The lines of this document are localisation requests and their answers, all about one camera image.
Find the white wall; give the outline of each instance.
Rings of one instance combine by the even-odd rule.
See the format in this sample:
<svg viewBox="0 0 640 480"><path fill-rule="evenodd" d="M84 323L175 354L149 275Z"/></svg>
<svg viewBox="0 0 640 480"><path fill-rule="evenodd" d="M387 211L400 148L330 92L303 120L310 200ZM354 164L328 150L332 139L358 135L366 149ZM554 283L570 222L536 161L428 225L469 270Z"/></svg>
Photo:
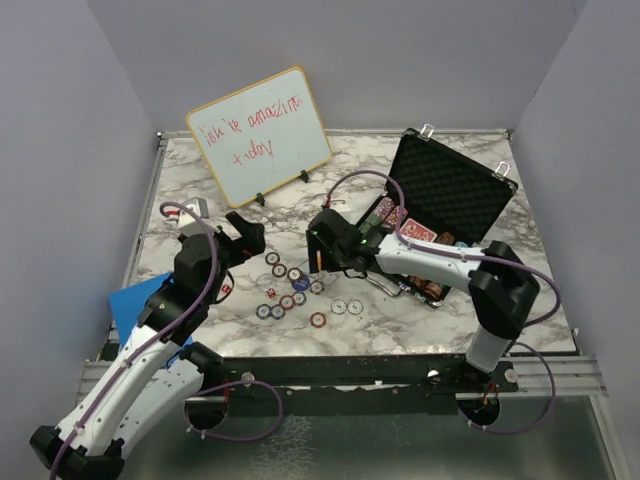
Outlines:
<svg viewBox="0 0 640 480"><path fill-rule="evenodd" d="M294 64L330 128L515 128L586 0L87 0L160 130Z"/></svg>
<svg viewBox="0 0 640 480"><path fill-rule="evenodd" d="M591 0L527 107L514 154L580 343L640 478L640 2Z"/></svg>
<svg viewBox="0 0 640 480"><path fill-rule="evenodd" d="M86 3L0 2L0 467L74 404L108 326L155 129Z"/></svg>

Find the marble surface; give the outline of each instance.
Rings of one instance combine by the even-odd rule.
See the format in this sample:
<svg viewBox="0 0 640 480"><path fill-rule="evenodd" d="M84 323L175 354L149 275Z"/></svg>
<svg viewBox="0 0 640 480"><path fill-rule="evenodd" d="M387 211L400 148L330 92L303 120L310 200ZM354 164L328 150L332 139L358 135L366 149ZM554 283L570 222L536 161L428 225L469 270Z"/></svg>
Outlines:
<svg viewBox="0 0 640 480"><path fill-rule="evenodd" d="M511 164L509 177L520 184L520 189L487 234L485 243L492 239L508 242L526 264L549 273L506 138L500 134L434 138L492 169L501 161ZM360 168L387 172L398 141L399 137L330 137L334 157L310 173L309 184L294 181L268 194L265 207L253 203L238 211L247 220L265 225L267 252L278 252L288 267L304 268L304 231L320 210L327 190L340 177ZM355 219L380 194L382 185L381 178L357 177L343 184L334 199L344 200L339 208L348 208ZM158 213L160 203L195 196L206 198L212 225L223 225L227 232L233 231L224 219L230 208L195 142L172 139L144 238L138 280L170 271L180 248L175 227ZM273 278L270 270L264 256L235 268L233 293L223 304L210 308L208 319L194 338L225 356L463 353L478 325L470 298L461 292L453 291L445 304L434 310L410 295L390 298L365 281L334 274L324 274L323 295L307 294L307 303L290 310L281 320L260 320L255 315L257 306L275 303L267 297L267 289L277 291L276 299L293 292L286 279ZM364 311L358 316L333 314L331 303L338 298L360 300ZM553 292L543 285L532 315L544 313L553 301ZM309 316L316 311L327 315L324 328L314 328L309 323ZM562 312L543 325L525 330L521 340L545 352L575 350Z"/></svg>

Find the whiteboard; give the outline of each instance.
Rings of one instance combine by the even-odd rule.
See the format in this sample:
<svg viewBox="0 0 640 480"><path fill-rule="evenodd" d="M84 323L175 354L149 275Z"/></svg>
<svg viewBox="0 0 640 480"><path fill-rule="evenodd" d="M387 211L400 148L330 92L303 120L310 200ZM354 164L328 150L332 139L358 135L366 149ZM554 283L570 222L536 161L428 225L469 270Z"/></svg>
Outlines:
<svg viewBox="0 0 640 480"><path fill-rule="evenodd" d="M231 207L239 207L331 158L299 67L189 112L191 130Z"/></svg>

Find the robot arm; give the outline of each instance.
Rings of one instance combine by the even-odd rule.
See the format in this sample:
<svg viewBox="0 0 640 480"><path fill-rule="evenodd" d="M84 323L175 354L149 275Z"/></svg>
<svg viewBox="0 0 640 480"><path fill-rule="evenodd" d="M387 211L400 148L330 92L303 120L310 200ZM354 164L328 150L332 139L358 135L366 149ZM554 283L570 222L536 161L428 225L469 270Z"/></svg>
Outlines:
<svg viewBox="0 0 640 480"><path fill-rule="evenodd" d="M201 229L198 233L188 228L189 236L181 235L173 275L149 297L138 325L98 384L58 425L41 426L31 437L42 463L63 480L116 479L132 448L164 415L200 390L203 382L224 383L222 378L206 378L218 371L211 367L221 363L220 357L198 343L182 347L207 318L209 305L218 302L229 269L264 252L263 225L246 222L235 212L227 219L241 236L232 240L221 229L214 232L217 273L204 300L176 328L130 360L132 352L191 308L208 281L213 260L209 241ZM178 352L171 368L159 370ZM85 418L89 408L93 410ZM52 468L56 458L58 464Z"/></svg>
<svg viewBox="0 0 640 480"><path fill-rule="evenodd" d="M486 249L462 249L412 242L411 246L405 245L383 227L371 228L363 235L338 212L325 208L307 231L310 270L315 273L320 268L354 269L365 274L415 275L468 293L480 326L466 353L466 362L479 375L490 374L509 345L520 336L540 285L530 273L492 261L475 260L495 257L522 264L505 243L494 241ZM419 245L440 252L456 252L463 258L419 251L415 248Z"/></svg>

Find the card deck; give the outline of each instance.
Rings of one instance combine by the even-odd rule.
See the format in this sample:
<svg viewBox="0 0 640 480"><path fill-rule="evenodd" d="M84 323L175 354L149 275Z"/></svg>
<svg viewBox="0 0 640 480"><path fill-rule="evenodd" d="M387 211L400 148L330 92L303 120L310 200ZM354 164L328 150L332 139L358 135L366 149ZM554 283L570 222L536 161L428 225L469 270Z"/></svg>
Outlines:
<svg viewBox="0 0 640 480"><path fill-rule="evenodd" d="M407 216L407 209L405 208L402 211L402 217L400 218L400 220L404 220L405 217ZM394 228L396 226L396 222L398 221L398 216L400 215L400 207L395 207L393 210L391 210L391 213L387 216L387 218L384 219L384 222L382 222L382 225L385 227L391 227Z"/></svg>
<svg viewBox="0 0 640 480"><path fill-rule="evenodd" d="M416 240L422 240L423 242L433 242L438 234L433 230L429 230L424 225L416 222L413 218L408 219L402 228L400 233L405 237L415 238Z"/></svg>
<svg viewBox="0 0 640 480"><path fill-rule="evenodd" d="M393 207L395 206L396 204L393 203L393 200L391 200L389 197L384 197L382 200L380 200L378 205L376 205L376 208L373 209L373 213L380 218L385 218L391 213L391 210L393 210Z"/></svg>

